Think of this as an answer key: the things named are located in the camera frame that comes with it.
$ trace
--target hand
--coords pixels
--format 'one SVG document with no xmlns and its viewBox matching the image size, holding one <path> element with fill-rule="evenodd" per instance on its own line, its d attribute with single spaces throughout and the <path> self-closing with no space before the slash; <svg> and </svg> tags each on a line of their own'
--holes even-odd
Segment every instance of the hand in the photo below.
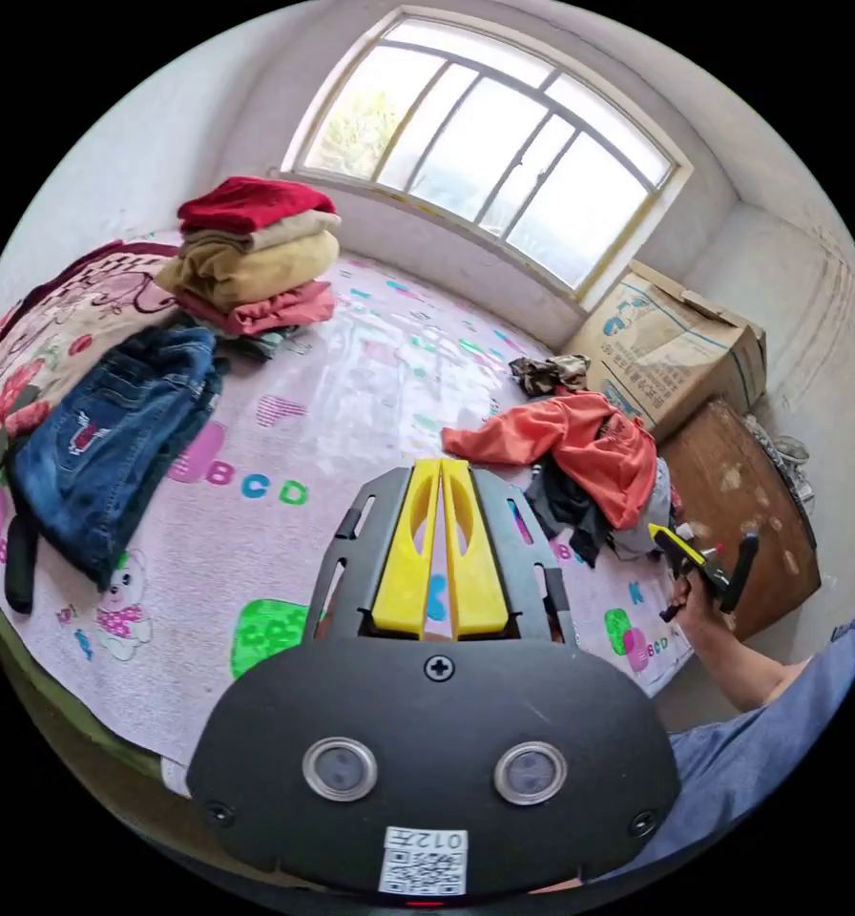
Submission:
<svg viewBox="0 0 855 916">
<path fill-rule="evenodd" d="M 704 623 L 717 623 L 714 602 L 707 591 L 704 579 L 695 570 L 676 580 L 672 601 L 679 608 L 676 620 L 683 630 Z"/>
</svg>

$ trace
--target qr code sticker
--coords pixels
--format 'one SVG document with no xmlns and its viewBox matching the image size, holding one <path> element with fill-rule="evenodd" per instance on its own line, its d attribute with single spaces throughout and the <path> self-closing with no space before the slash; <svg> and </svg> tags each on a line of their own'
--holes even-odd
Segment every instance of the qr code sticker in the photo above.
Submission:
<svg viewBox="0 0 855 916">
<path fill-rule="evenodd" d="M 412 848 L 400 849 L 399 845 Z M 465 894 L 467 845 L 463 831 L 390 828 L 386 832 L 380 891 L 409 896 Z"/>
</svg>

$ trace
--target bed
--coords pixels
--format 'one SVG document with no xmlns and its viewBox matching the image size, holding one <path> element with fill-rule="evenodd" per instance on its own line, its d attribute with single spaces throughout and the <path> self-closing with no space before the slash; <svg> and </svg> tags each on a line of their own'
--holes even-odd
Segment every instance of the bed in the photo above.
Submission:
<svg viewBox="0 0 855 916">
<path fill-rule="evenodd" d="M 176 245 L 178 234 L 150 240 Z M 334 318 L 266 364 L 231 356 L 212 421 L 158 488 L 118 582 L 146 622 L 134 641 L 107 638 L 107 595 L 45 543 L 32 614 L 9 609 L 3 539 L 13 506 L 0 482 L 0 639 L 80 731 L 180 794 L 227 686 L 299 639 L 321 555 L 360 486 L 439 457 L 443 426 L 476 428 L 523 403 L 508 362 L 547 355 L 474 305 L 375 260 L 344 254 L 323 278 L 336 294 Z M 35 320 L 31 312 L 22 321 Z M 527 468 L 494 470 L 517 487 L 530 479 Z M 665 563 L 605 550 L 591 570 L 569 538 L 562 532 L 552 550 L 573 637 L 655 695 L 691 654 L 658 616 L 671 588 Z M 443 638 L 444 538 L 434 543 L 427 630 Z M 628 630 L 631 652 L 620 636 Z"/>
</svg>

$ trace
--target pink folded clothing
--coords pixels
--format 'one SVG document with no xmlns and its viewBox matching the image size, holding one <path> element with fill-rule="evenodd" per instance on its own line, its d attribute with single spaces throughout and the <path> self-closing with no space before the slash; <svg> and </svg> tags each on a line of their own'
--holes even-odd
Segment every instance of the pink folded clothing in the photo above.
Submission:
<svg viewBox="0 0 855 916">
<path fill-rule="evenodd" d="M 332 284 L 321 280 L 311 280 L 261 302 L 237 305 L 227 315 L 188 289 L 178 289 L 176 296 L 183 311 L 219 324 L 230 334 L 247 337 L 255 337 L 286 324 L 327 322 L 335 311 Z"/>
</svg>

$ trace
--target blue shirt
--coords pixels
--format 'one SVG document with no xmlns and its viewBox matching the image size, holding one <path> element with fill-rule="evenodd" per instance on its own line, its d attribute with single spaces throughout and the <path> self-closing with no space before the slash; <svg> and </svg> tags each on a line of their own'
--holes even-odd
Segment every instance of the blue shirt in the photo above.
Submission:
<svg viewBox="0 0 855 916">
<path fill-rule="evenodd" d="M 854 675 L 855 618 L 767 706 L 672 735 L 682 785 L 676 804 L 640 855 L 610 877 L 696 843 L 763 801 L 831 720 Z"/>
</svg>

